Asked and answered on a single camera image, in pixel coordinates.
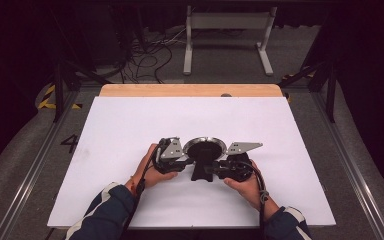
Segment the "white metal stand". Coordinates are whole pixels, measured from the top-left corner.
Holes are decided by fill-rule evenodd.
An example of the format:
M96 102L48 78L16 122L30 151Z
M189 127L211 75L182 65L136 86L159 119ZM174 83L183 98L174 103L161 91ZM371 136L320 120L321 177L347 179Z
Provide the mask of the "white metal stand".
M276 18L276 13L276 7L272 7L264 12L256 13L203 13L194 12L192 7L188 6L185 23L186 48L183 74L190 75L192 73L192 31L194 29L252 29L263 31L262 40L256 43L256 48L265 74L267 76L272 76L274 72L266 52L266 47Z

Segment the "black metal stand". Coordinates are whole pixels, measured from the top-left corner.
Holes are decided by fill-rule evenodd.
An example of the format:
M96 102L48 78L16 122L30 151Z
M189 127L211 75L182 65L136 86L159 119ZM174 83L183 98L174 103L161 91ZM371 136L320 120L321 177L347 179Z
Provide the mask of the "black metal stand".
M59 60L54 69L54 85L55 85L55 97L56 97L56 113L54 122L58 122L65 111L64 102L64 86L67 86L70 91L78 91L81 83L80 78L76 75L76 72L80 72L88 79L95 81L101 85L109 84L109 81L104 77L101 77L92 71L87 70L76 63L68 60Z
M310 92L319 92L324 85L327 85L325 112L328 116L328 119L334 123L334 104L337 80L334 63L332 61L322 61L314 65L304 67L298 73L283 79L280 83L278 83L278 86L280 88L284 88L304 78L310 73L313 74L313 77L307 85L307 88Z

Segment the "oval silver photo frame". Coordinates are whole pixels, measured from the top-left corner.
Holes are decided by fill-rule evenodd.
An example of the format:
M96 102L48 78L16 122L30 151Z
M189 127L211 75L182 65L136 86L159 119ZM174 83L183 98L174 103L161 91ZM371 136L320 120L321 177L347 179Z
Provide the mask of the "oval silver photo frame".
M197 137L188 141L183 152L188 158L194 159L195 167L191 180L212 182L214 174L206 174L204 167L213 166L213 163L224 155L226 149L225 143L215 137Z

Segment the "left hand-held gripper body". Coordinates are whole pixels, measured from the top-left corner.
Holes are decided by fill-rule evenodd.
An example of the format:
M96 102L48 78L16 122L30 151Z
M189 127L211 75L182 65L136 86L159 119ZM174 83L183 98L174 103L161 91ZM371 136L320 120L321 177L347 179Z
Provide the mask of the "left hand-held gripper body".
M178 166L176 161L184 156L179 137L162 138L154 149L151 160L153 167L161 174L181 172L187 166Z

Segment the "person's right hand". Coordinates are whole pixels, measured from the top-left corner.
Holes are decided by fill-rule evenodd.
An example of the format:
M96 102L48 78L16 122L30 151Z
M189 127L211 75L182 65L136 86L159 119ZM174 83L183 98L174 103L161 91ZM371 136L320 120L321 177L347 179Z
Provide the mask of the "person's right hand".
M256 210L261 209L260 188L258 176L255 172L243 182L225 178L224 183L231 189L236 190L253 208Z

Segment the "white table board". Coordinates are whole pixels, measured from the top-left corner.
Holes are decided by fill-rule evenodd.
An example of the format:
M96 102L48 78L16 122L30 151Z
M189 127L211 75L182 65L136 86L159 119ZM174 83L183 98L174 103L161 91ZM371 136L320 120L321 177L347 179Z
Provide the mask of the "white table board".
M249 151L270 196L300 210L311 226L335 222L287 100L283 97L97 97L57 195L48 224L66 228L112 182L125 183L148 147L216 137L257 142ZM252 228L258 213L222 180L194 181L191 166L144 191L133 229Z

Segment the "person's left hand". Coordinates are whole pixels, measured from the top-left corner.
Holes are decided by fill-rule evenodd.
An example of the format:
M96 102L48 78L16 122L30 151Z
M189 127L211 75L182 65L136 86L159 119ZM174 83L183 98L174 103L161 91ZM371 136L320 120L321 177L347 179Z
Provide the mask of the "person's left hand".
M145 179L145 187L150 188L160 182L171 180L178 175L177 172L161 174L154 167L151 166L152 161L150 160L150 157L156 147L156 143L153 143L149 146L147 153L138 164L135 173L126 182L125 186L130 191L133 191L138 187L141 178Z

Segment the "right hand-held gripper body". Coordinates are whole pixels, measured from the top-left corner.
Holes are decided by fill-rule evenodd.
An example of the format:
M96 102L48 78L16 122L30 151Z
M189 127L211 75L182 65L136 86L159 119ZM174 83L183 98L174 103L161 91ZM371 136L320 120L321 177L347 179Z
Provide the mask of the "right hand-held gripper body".
M249 179L254 170L247 152L262 146L262 143L233 142L225 151L227 158L213 163L213 173L220 179L237 182Z

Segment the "aluminium floor rail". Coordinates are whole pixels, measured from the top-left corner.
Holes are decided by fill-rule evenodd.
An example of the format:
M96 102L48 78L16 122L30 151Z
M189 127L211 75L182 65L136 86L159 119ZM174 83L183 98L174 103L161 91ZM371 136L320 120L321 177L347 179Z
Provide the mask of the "aluminium floor rail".
M332 123L327 116L327 113L325 112L326 104L324 103L322 96L318 93L311 93L311 97L335 143L337 151L340 155L341 164L343 165L344 171L356 194L361 208L368 219L376 239L384 240L384 217L369 189L369 186L367 185L354 159L348 153L336 124Z
M45 165L46 158L50 152L52 144L55 142L56 136L60 131L68 112L70 111L72 104L78 96L78 91L69 91L67 98L63 102L64 110L56 122L51 124L51 127L36 154L29 171L25 175L21 185L18 187L15 197L13 198L11 205L9 206L5 216L0 223L0 240L7 240L11 234L15 223L19 215L21 214L37 179Z

